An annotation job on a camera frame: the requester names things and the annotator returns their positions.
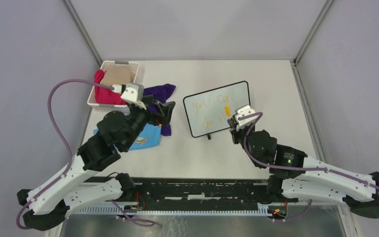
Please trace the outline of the black framed whiteboard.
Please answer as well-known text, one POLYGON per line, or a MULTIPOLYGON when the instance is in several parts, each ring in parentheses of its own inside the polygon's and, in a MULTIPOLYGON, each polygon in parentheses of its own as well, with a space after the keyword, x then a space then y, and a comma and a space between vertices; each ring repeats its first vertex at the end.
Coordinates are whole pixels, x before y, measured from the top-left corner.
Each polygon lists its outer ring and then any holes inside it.
POLYGON ((183 98, 193 138, 228 129, 227 120, 235 114, 237 109, 250 104, 247 81, 235 82, 183 98))

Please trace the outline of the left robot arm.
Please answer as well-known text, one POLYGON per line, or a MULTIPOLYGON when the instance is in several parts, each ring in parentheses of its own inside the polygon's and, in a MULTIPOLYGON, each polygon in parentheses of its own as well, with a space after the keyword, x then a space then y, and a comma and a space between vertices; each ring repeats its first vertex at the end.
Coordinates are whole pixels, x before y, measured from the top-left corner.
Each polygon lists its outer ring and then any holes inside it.
POLYGON ((136 187, 127 173, 85 190, 77 187, 102 172, 128 152, 147 124, 168 125, 174 101, 161 103, 145 96, 142 106, 129 106, 129 113, 107 113, 98 122, 98 132, 82 144, 68 164, 41 186, 17 193, 22 210, 17 216, 21 229, 47 231, 85 207, 104 201, 130 201, 136 187))

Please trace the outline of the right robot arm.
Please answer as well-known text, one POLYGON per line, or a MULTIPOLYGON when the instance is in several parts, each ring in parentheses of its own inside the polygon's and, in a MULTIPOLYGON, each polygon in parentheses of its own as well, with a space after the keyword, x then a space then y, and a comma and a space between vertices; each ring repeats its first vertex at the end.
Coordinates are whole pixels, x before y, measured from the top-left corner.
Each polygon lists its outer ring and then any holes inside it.
POLYGON ((359 174, 327 164, 256 131, 259 117, 228 119, 234 144, 258 168, 268 168, 265 195, 271 201, 309 199, 346 205, 361 217, 379 218, 379 172, 359 174))

